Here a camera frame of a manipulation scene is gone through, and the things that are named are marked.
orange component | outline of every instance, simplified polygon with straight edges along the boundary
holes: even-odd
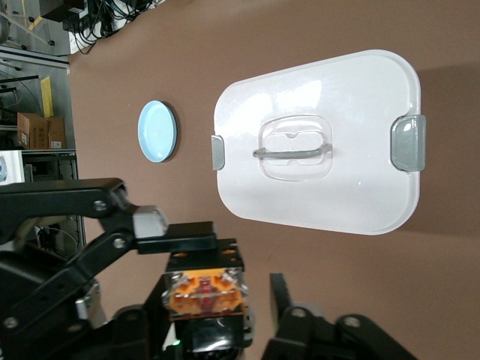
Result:
[[[171,317],[180,320],[245,312],[237,279],[225,268],[183,271],[173,284],[167,307]]]

shelving unit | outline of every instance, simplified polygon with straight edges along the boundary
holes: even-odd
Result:
[[[2,62],[12,67],[2,67]],[[11,148],[0,148],[0,151],[21,149],[17,142],[17,126],[12,123],[16,118],[14,114],[40,113],[43,115],[41,80],[47,77],[50,78],[51,84],[53,115],[64,118],[67,148],[22,149],[26,181],[78,179],[68,71],[68,60],[65,57],[0,46],[0,86],[1,90],[5,90],[4,93],[0,92],[3,108],[0,109],[0,121],[3,120],[0,123],[0,134],[3,137],[9,137],[10,142],[13,143]],[[85,229],[81,217],[71,214],[55,219],[54,222],[60,227],[55,235],[54,248],[57,254],[70,257],[79,248],[85,246]],[[42,225],[41,228],[50,231],[51,226],[53,225]],[[35,236],[36,234],[32,231],[28,239],[35,241]]]

cardboard box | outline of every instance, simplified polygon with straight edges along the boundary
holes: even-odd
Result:
[[[19,112],[16,126],[18,141],[25,149],[48,149],[48,121],[45,118]]]
[[[65,122],[63,118],[46,118],[48,121],[48,148],[65,149]]]

metal screw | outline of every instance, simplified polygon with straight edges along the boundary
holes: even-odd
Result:
[[[95,208],[95,211],[97,212],[103,212],[107,210],[107,204],[102,201],[102,200],[97,200],[93,203],[93,207]]]
[[[123,249],[125,246],[127,246],[127,242],[123,238],[113,240],[113,247],[115,249]]]
[[[307,314],[305,313],[305,311],[299,307],[295,308],[292,310],[292,315],[294,317],[305,317]]]
[[[82,330],[83,325],[82,324],[73,324],[71,327],[67,329],[68,332],[79,332]]]
[[[15,329],[18,326],[18,320],[14,317],[8,317],[4,320],[3,325],[7,329]]]
[[[356,317],[353,316],[348,316],[346,317],[343,322],[347,326],[352,326],[353,328],[359,328],[360,327],[360,320],[357,319]]]

black cable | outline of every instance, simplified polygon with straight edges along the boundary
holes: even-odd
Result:
[[[40,114],[42,114],[42,116],[44,116],[44,111],[43,111],[43,109],[42,109],[41,106],[40,106],[40,101],[38,101],[38,99],[33,95],[33,92],[30,91],[30,89],[27,87],[27,85],[25,85],[25,84],[23,83],[23,81],[18,80],[15,76],[10,75],[9,73],[7,73],[7,72],[5,72],[5,71],[3,71],[3,70],[0,70],[0,73],[6,74],[6,75],[8,75],[9,77],[12,77],[12,78],[14,78],[16,81],[18,81],[20,84],[22,84],[23,87],[24,87],[25,89],[27,89],[27,91],[30,93],[30,95],[31,95],[31,96],[33,97],[33,99],[35,100],[35,103],[37,104],[38,109],[40,110]]]
[[[76,24],[71,24],[71,18],[67,18],[69,31],[73,32],[76,46],[83,55],[89,54],[98,40],[102,38],[109,38],[110,36],[119,32],[120,29],[113,30],[113,20],[126,20],[127,23],[132,22],[154,4],[154,0],[150,0],[147,4],[145,4],[145,7],[142,10],[138,10],[129,4],[131,3],[130,1],[123,2],[125,3],[127,12],[123,11],[115,3],[115,0],[95,0],[97,14],[93,21],[89,20],[90,18],[87,19],[89,20],[89,24],[86,24],[85,18],[79,19]],[[100,23],[100,25],[98,33],[96,34],[95,27],[98,23]],[[86,29],[90,30],[88,34],[85,34]],[[79,39],[85,44],[84,47],[90,46],[88,51],[83,52]]]

